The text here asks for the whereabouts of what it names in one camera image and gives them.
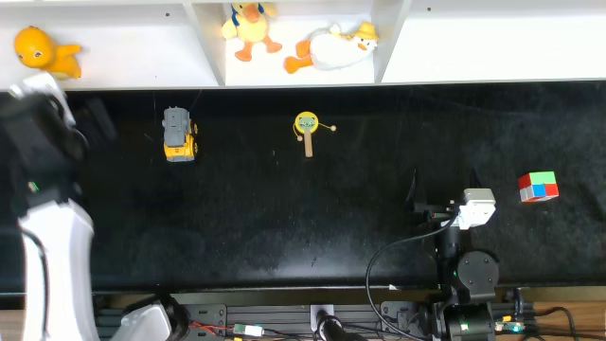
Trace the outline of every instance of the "red cube face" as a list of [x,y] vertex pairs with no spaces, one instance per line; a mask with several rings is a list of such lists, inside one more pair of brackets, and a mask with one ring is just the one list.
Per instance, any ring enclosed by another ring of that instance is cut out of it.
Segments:
[[530,181],[530,174],[526,174],[518,180],[518,186],[520,189],[527,188],[530,185],[532,185],[532,182]]
[[556,184],[545,184],[545,192],[547,196],[559,196],[558,185]]

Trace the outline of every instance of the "rubik's cube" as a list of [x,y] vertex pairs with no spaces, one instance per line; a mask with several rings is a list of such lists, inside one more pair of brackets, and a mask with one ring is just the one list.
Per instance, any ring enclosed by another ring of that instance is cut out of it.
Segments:
[[518,185],[523,203],[547,201],[560,195],[553,171],[528,173],[518,180]]

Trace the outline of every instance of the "yellow toy truck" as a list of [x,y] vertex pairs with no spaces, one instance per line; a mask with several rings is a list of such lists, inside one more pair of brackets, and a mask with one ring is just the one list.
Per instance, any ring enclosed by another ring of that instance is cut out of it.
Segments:
[[189,111],[170,108],[164,111],[164,154],[169,162],[193,161],[198,154],[195,140],[198,126],[189,119]]

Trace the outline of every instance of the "plush toy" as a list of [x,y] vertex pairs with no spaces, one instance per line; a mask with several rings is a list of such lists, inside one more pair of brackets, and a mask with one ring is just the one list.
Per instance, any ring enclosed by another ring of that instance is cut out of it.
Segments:
[[265,13],[270,17],[277,15],[276,7],[268,3],[233,3],[232,15],[227,19],[221,30],[225,39],[238,36],[244,42],[244,48],[236,52],[236,58],[243,62],[253,59],[253,45],[263,42],[268,53],[276,53],[282,45],[273,42],[269,36],[269,23]]
[[379,37],[375,27],[363,22],[353,35],[341,33],[341,28],[334,25],[327,30],[318,29],[309,40],[296,45],[296,55],[288,57],[284,68],[290,74],[305,66],[315,66],[319,70],[334,70],[350,65],[370,56],[377,47]]
[[15,52],[23,65],[51,73],[58,80],[80,78],[82,72],[74,55],[79,45],[56,45],[41,29],[28,27],[15,38]]

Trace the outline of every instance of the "black table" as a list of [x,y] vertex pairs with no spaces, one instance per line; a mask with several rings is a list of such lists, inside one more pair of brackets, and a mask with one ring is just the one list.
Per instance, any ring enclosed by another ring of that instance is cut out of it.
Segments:
[[[427,231],[404,209],[415,167],[436,204],[459,198],[472,169],[492,189],[497,211],[472,241],[500,258],[501,285],[606,284],[604,84],[70,93],[74,106],[104,99],[121,136],[81,177],[93,289],[361,286],[378,248]],[[200,126],[196,164],[165,159],[169,106]],[[312,136],[312,159],[292,131],[306,110],[338,127]],[[561,197],[520,204],[518,177],[552,170]],[[385,254],[372,281],[435,287],[431,249]],[[23,292],[19,240],[3,237],[0,255],[0,292]]]

